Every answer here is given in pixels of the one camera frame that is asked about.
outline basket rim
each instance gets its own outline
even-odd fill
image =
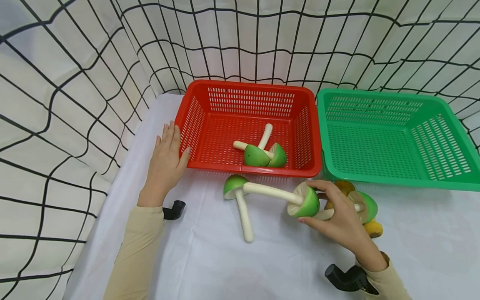
[[[430,179],[406,179],[406,178],[392,178],[385,176],[377,175],[359,175],[355,173],[346,173],[341,172],[333,165],[330,140],[328,136],[328,123],[326,119],[326,111],[323,105],[324,96],[328,93],[334,94],[369,94],[377,96],[393,96],[397,98],[412,97],[412,94],[403,94],[403,93],[388,93],[388,92],[375,92],[375,91],[362,91],[362,90],[344,90],[344,89],[322,89],[317,94],[317,109],[318,109],[318,118],[320,123],[321,131],[321,140],[322,140],[322,156],[324,157],[324,168],[330,172],[334,177],[343,179],[343,180],[353,180],[353,181],[363,181],[363,182],[374,182],[374,183],[383,183],[383,184],[396,184],[404,186],[413,186],[420,188],[439,188],[439,189],[449,189],[449,190],[464,190],[464,191],[476,191],[480,192],[480,182],[478,183],[468,183],[461,181],[440,181],[440,180],[430,180]],[[454,129],[458,132],[460,141],[466,146],[468,154],[472,157],[473,168],[477,170],[480,169],[480,156],[478,155],[472,140],[468,137],[465,132],[462,124],[458,118],[453,113],[450,106],[443,101],[441,98],[430,95],[415,95],[415,98],[422,98],[428,101],[435,101],[442,105],[445,115],[444,118],[449,118],[453,125]]]

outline white mushroom stem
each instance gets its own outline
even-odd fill
[[[250,216],[248,215],[247,204],[245,203],[245,199],[243,199],[243,191],[241,188],[235,190],[235,197],[237,198],[237,203],[239,205],[243,238],[247,243],[251,243],[253,242],[252,223],[250,221]]]
[[[239,150],[243,150],[243,151],[245,151],[245,148],[247,147],[247,145],[248,145],[247,143],[240,142],[240,141],[234,141],[234,142],[233,142],[233,147],[234,147],[235,149],[239,149]],[[269,158],[270,160],[273,159],[273,155],[274,155],[274,154],[273,154],[272,152],[266,151],[266,150],[264,150],[264,152],[265,152],[265,154],[268,155],[268,158]]]
[[[355,204],[355,210],[357,212],[363,211],[365,210],[365,206],[363,204]],[[317,220],[325,221],[325,220],[331,219],[334,213],[335,213],[335,209],[333,208],[325,209],[325,210],[319,211],[316,215],[313,216],[313,218]]]
[[[268,142],[268,139],[270,139],[270,135],[272,134],[272,130],[273,130],[273,125],[270,124],[270,123],[267,123],[265,125],[265,130],[264,130],[264,134],[262,136],[262,139],[258,143],[258,147],[260,149],[264,150],[265,146],[267,146],[267,142]]]
[[[247,182],[243,185],[243,190],[247,193],[261,194],[280,198],[290,203],[301,206],[303,204],[303,197],[292,192],[287,192],[281,189],[272,188],[270,186],[261,185],[257,183]]]

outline fabric backdrop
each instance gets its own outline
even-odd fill
[[[435,95],[478,149],[479,1],[0,1],[0,299],[61,299],[149,103],[195,79]]]

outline white table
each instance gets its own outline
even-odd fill
[[[101,299],[120,247],[128,212],[145,181],[163,123],[181,96],[161,95],[150,108],[109,192],[65,299]],[[165,205],[182,200],[183,216],[168,221],[156,258],[151,299],[352,299],[324,277],[344,271],[351,253],[286,214],[286,204],[246,196],[254,231],[243,241],[237,203],[223,199],[229,174],[187,170]],[[293,190],[301,179],[247,176]],[[355,183],[379,205],[384,235],[375,242],[392,259],[414,299],[477,299],[480,278],[480,193]]]

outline sleeve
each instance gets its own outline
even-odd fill
[[[360,290],[362,299],[364,300],[411,300],[407,290],[403,286],[402,279],[393,268],[388,255],[382,252],[384,259],[387,261],[388,267],[381,272],[370,272],[365,270],[357,261],[356,264],[362,267],[367,273],[370,284],[378,291],[378,295],[370,294],[365,290]]]
[[[104,300],[147,299],[162,234],[162,207],[136,206],[130,212]]]

